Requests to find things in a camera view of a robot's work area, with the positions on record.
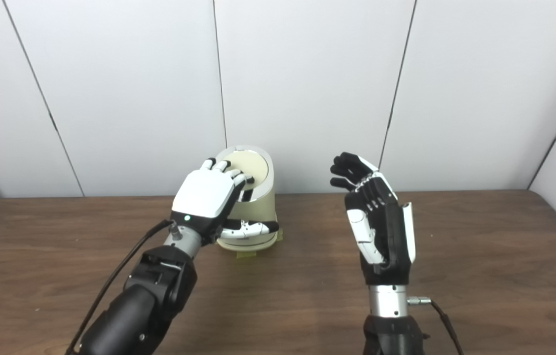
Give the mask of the white and black left hand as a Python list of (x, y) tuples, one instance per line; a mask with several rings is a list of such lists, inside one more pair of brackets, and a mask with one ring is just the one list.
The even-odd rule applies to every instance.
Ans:
[(227, 171), (230, 165), (228, 160), (205, 160), (185, 178), (174, 197), (170, 218), (197, 234), (202, 247), (219, 238), (241, 240), (279, 230), (276, 221), (229, 218), (243, 188), (255, 182), (240, 169)]

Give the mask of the white and black right hand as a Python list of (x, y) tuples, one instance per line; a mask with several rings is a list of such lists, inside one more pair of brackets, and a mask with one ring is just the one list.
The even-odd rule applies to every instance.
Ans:
[(359, 155), (344, 151), (330, 171), (330, 184), (347, 190), (344, 206), (366, 285), (409, 285), (416, 257), (411, 204), (400, 204), (379, 168)]

